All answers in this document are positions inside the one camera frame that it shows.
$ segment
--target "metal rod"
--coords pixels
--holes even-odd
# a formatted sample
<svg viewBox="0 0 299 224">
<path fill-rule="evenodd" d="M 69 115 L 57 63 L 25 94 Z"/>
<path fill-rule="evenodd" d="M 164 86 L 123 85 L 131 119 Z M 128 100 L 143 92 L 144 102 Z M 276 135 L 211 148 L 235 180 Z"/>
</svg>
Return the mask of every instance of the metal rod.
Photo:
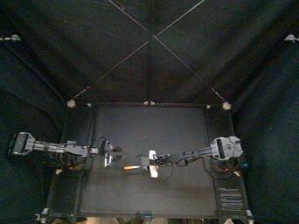
<svg viewBox="0 0 299 224">
<path fill-rule="evenodd" d="M 148 44 L 148 41 L 146 43 L 143 43 L 122 60 L 120 62 L 92 82 L 92 84 L 85 87 L 73 97 L 72 100 L 79 98 L 85 92 L 87 90 L 95 86 L 95 84 L 120 66 L 120 64 L 123 64 L 123 62 L 126 62 L 135 54 L 136 52 Z"/>
<path fill-rule="evenodd" d="M 122 9 L 122 7 L 119 7 L 119 5 L 112 1 L 108 0 L 116 7 L 118 9 L 132 19 L 132 21 L 148 32 L 148 30 L 143 27 L 143 25 L 134 19 L 134 17 L 124 11 L 124 9 Z"/>
<path fill-rule="evenodd" d="M 196 8 L 198 8 L 198 6 L 204 2 L 206 0 L 202 0 L 199 3 L 196 3 L 192 7 L 191 7 L 191 9 L 186 12 L 186 13 L 183 13 L 183 15 L 178 18 L 178 19 L 175 19 L 174 20 L 174 22 L 171 23 L 171 24 L 168 24 L 166 27 L 164 27 L 164 29 L 155 35 L 156 37 L 159 36 L 159 35 L 162 35 Z"/>
<path fill-rule="evenodd" d="M 168 52 L 172 54 L 172 56 L 184 64 L 184 66 L 190 69 L 190 71 L 195 74 L 195 76 L 200 79 L 203 84 L 210 88 L 210 90 L 214 92 L 214 94 L 226 102 L 227 100 L 222 97 L 220 93 L 214 89 L 214 87 L 208 84 L 208 82 L 202 78 L 202 76 L 192 70 L 192 68 L 186 64 L 183 59 L 178 56 L 178 54 L 171 50 L 171 48 L 164 44 L 164 42 L 154 36 L 154 38 L 158 40 L 158 42 L 163 45 L 163 47 L 168 50 Z"/>
</svg>

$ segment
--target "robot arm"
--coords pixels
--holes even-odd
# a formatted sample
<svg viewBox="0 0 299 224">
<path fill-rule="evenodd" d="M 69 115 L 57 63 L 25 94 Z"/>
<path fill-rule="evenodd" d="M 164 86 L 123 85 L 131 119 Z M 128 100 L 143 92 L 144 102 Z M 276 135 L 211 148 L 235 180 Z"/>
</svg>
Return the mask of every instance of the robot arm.
<svg viewBox="0 0 299 224">
<path fill-rule="evenodd" d="M 210 144 L 208 148 L 199 150 L 186 151 L 178 154 L 156 155 L 155 151 L 150 151 L 150 156 L 140 158 L 140 165 L 127 166 L 126 170 L 135 168 L 143 168 L 151 171 L 152 178 L 158 177 L 158 168 L 171 165 L 178 165 L 179 167 L 188 165 L 188 163 L 199 160 L 200 158 L 211 158 L 220 162 L 232 162 L 232 170 L 236 168 L 235 160 L 243 154 L 240 141 L 235 136 L 219 137 Z"/>
<path fill-rule="evenodd" d="M 83 158 L 93 158 L 95 156 L 104 157 L 104 167 L 111 166 L 111 161 L 116 157 L 124 156 L 119 147 L 114 147 L 110 140 L 104 140 L 100 147 L 79 145 L 76 142 L 67 143 L 45 143 L 35 140 L 33 136 L 27 132 L 20 132 L 13 135 L 9 144 L 8 155 L 25 156 L 32 151 L 43 151 L 56 154 L 71 154 Z"/>
</svg>

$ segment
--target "small object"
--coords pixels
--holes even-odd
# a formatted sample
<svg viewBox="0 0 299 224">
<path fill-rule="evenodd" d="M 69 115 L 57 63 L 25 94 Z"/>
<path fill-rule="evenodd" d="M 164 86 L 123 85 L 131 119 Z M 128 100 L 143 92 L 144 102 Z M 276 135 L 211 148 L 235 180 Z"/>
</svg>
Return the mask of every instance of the small object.
<svg viewBox="0 0 299 224">
<path fill-rule="evenodd" d="M 139 169 L 139 168 L 142 168 L 142 165 L 130 165 L 130 166 L 124 167 L 124 170 L 128 171 L 128 170 L 134 170 L 134 169 Z"/>
<path fill-rule="evenodd" d="M 154 101 L 144 101 L 144 105 L 146 106 L 148 106 L 148 105 L 154 106 L 155 105 L 155 102 Z"/>
<path fill-rule="evenodd" d="M 21 41 L 20 37 L 15 34 L 11 38 L 0 38 L 0 41 L 4 41 L 4 40 L 12 40 L 13 42 L 15 41 Z"/>
<path fill-rule="evenodd" d="M 296 38 L 294 34 L 290 34 L 286 36 L 284 41 L 295 42 L 295 41 L 299 41 L 299 38 Z"/>
<path fill-rule="evenodd" d="M 150 160 L 155 160 L 155 150 L 150 150 Z M 151 177 L 158 178 L 158 166 L 150 165 Z"/>
<path fill-rule="evenodd" d="M 231 109 L 231 104 L 227 101 L 223 102 L 223 108 L 226 110 L 230 110 Z"/>
<path fill-rule="evenodd" d="M 69 108 L 73 108 L 76 106 L 76 102 L 71 99 L 69 101 L 67 101 L 67 105 Z"/>
<path fill-rule="evenodd" d="M 21 41 L 20 37 L 16 34 L 11 37 L 11 40 L 12 41 Z"/>
</svg>

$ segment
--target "table surface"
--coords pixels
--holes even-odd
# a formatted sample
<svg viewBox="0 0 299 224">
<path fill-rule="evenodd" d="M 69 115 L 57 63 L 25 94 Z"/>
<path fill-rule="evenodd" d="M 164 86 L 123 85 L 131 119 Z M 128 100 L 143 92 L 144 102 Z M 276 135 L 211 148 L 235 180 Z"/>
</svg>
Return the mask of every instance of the table surface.
<svg viewBox="0 0 299 224">
<path fill-rule="evenodd" d="M 219 121 L 207 120 L 207 111 Z M 136 156 L 148 155 L 150 150 L 163 155 L 207 147 L 211 138 L 230 135 L 228 118 L 222 108 L 93 108 L 92 143 L 99 137 L 110 138 L 124 149 L 126 157 L 108 168 L 103 167 L 103 158 L 95 158 L 79 212 L 92 216 L 143 213 L 155 217 L 215 216 L 212 178 L 202 160 L 186 167 L 175 166 L 170 179 L 151 178 L 148 171 L 124 171 L 123 167 L 135 165 Z M 73 133 L 76 125 L 69 127 Z M 159 172 L 167 177 L 171 169 L 160 168 Z"/>
</svg>

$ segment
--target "black curtain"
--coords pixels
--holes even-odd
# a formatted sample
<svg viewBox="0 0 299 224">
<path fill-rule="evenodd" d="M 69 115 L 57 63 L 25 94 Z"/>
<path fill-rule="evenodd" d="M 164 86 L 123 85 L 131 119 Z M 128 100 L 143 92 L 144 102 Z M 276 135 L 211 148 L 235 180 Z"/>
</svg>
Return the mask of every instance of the black curtain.
<svg viewBox="0 0 299 224">
<path fill-rule="evenodd" d="M 15 28 L 0 14 L 0 37 L 13 34 Z M 20 131 L 43 141 L 60 141 L 65 103 L 24 41 L 0 42 L 0 74 L 0 223 L 32 223 L 49 185 L 44 157 L 8 158 L 5 152 Z"/>
<path fill-rule="evenodd" d="M 299 223 L 299 45 L 276 46 L 235 101 L 235 124 L 250 162 L 252 213 L 263 223 Z"/>
</svg>

